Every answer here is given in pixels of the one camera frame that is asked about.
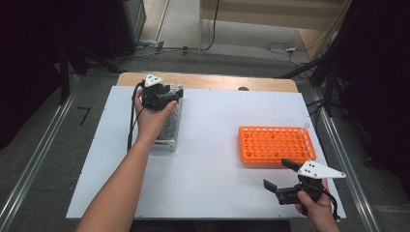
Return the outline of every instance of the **orange rack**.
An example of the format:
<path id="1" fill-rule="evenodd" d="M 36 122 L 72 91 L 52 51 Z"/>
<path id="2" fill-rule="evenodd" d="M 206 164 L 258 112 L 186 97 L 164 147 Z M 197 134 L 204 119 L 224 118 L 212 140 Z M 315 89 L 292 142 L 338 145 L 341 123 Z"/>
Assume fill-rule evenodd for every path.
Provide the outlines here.
<path id="1" fill-rule="evenodd" d="M 289 159 L 303 164 L 316 160 L 307 128 L 239 127 L 243 163 L 281 164 Z"/>

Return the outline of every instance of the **human arm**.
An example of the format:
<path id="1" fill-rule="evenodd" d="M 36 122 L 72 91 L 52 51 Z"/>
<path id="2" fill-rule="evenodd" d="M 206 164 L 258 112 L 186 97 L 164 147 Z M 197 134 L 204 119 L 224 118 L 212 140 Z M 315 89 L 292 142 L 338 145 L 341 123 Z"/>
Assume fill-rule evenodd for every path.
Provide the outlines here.
<path id="1" fill-rule="evenodd" d="M 85 211 L 76 231 L 129 231 L 141 192 L 145 167 L 152 145 L 160 134 L 166 117 L 175 109 L 172 101 L 159 112 L 143 109 L 135 95 L 135 111 L 138 116 L 138 136 Z"/>
<path id="2" fill-rule="evenodd" d="M 323 179 L 323 186 L 328 189 L 326 179 Z M 339 231 L 333 217 L 331 199 L 328 195 L 322 194 L 317 202 L 314 202 L 305 191 L 299 191 L 298 197 L 302 204 L 307 207 L 307 221 L 313 231 Z M 303 206 L 301 204 L 295 205 L 295 207 L 299 213 L 302 213 Z"/>

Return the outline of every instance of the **white tabletop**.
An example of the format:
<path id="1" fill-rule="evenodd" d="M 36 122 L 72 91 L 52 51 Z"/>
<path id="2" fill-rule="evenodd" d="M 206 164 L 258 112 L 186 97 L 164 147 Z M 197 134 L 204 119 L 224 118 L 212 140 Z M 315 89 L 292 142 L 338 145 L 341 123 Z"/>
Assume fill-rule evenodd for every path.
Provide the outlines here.
<path id="1" fill-rule="evenodd" d="M 114 86 L 75 188 L 67 218 L 81 218 L 127 152 L 133 87 Z M 301 94 L 185 89 L 175 153 L 151 152 L 135 218 L 299 218 L 279 205 L 263 179 L 279 188 L 298 184 L 283 167 L 242 164 L 240 126 L 312 125 Z M 309 134 L 326 164 L 313 127 Z M 338 214 L 345 218 L 335 185 Z"/>

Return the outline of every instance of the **human hand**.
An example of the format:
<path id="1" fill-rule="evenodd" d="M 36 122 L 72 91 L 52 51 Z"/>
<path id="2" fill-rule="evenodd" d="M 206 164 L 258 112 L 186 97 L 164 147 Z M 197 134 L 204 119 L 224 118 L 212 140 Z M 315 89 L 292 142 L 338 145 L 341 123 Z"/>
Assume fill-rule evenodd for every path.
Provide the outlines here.
<path id="1" fill-rule="evenodd" d="M 325 189 L 328 189 L 326 179 L 322 181 Z M 339 231 L 333 217 L 331 199 L 322 194 L 317 202 L 314 202 L 305 191 L 299 191 L 298 197 L 302 204 L 307 207 L 307 221 L 313 231 Z M 296 210 L 302 213 L 303 205 L 295 205 Z"/>
<path id="2" fill-rule="evenodd" d="M 139 89 L 135 93 L 135 113 L 138 115 L 138 136 L 136 141 L 144 141 L 150 144 L 154 144 L 158 135 L 161 132 L 163 122 L 166 117 L 172 113 L 177 107 L 177 102 L 170 102 L 166 108 L 161 111 L 152 111 L 147 108 L 143 108 L 139 97 L 142 95 L 142 89 Z"/>

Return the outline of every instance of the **forearm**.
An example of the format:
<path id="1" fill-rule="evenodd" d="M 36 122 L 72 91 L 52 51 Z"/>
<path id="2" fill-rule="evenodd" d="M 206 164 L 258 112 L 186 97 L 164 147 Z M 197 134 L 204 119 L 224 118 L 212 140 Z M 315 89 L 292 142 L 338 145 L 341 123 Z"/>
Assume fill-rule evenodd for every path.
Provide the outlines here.
<path id="1" fill-rule="evenodd" d="M 77 231 L 129 231 L 151 141 L 137 140 L 84 213 Z"/>

